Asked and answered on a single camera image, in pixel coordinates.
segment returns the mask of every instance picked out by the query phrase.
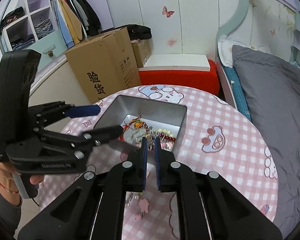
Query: tablecloth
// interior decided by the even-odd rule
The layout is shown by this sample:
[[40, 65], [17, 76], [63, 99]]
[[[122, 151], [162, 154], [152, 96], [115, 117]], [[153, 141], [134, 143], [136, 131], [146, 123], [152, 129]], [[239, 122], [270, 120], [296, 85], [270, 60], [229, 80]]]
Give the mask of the tablecloth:
[[[99, 101], [97, 104], [101, 107], [101, 113], [98, 116], [72, 119], [63, 133], [78, 135], [92, 129], [120, 94], [186, 105], [186, 132], [177, 161], [196, 172], [206, 174], [217, 171], [273, 221], [277, 207], [278, 175], [271, 153], [259, 131], [246, 117], [210, 93], [172, 85], [130, 88]], [[124, 159], [124, 154], [108, 145], [95, 147], [88, 160], [87, 171], [106, 172]], [[39, 188], [41, 210], [79, 176], [46, 176]], [[155, 167], [150, 164], [146, 190], [141, 199], [149, 202], [148, 213], [140, 218], [139, 200], [133, 200], [124, 212], [122, 239], [178, 239], [176, 196], [157, 190]]]

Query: red fabric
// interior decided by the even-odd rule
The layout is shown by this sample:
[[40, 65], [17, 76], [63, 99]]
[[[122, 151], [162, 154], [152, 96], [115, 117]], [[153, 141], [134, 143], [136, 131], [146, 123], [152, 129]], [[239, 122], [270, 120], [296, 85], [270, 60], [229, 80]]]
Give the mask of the red fabric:
[[217, 66], [208, 60], [210, 71], [193, 70], [147, 70], [139, 71], [142, 85], [178, 85], [197, 88], [213, 95], [219, 93]]

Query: gray comforter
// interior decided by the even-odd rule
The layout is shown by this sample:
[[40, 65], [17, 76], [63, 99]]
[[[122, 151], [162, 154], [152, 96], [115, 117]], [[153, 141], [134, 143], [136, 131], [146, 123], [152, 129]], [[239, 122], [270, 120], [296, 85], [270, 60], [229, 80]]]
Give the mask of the gray comforter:
[[300, 221], [300, 69], [260, 51], [233, 46], [233, 64], [252, 123], [278, 172], [274, 224], [285, 238]]

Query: drawer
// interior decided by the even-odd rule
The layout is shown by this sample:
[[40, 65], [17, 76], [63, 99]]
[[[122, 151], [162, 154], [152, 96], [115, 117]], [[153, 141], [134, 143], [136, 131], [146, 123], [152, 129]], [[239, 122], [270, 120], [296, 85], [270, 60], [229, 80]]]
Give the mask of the drawer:
[[[27, 49], [33, 49], [41, 54], [38, 72], [47, 64], [53, 61], [57, 56], [67, 50], [67, 46], [60, 30], [55, 30], [53, 33], [38, 40]], [[49, 57], [48, 51], [53, 51], [53, 57]]]

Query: large cardboard box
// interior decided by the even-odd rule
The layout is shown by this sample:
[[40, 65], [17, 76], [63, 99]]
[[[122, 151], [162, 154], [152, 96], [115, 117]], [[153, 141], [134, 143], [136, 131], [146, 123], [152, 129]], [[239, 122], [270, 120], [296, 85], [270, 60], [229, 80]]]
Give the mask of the large cardboard box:
[[141, 85], [127, 28], [92, 37], [65, 54], [91, 103]]
[[148, 40], [142, 40], [132, 44], [134, 56], [136, 58], [138, 68], [142, 68], [151, 56]]

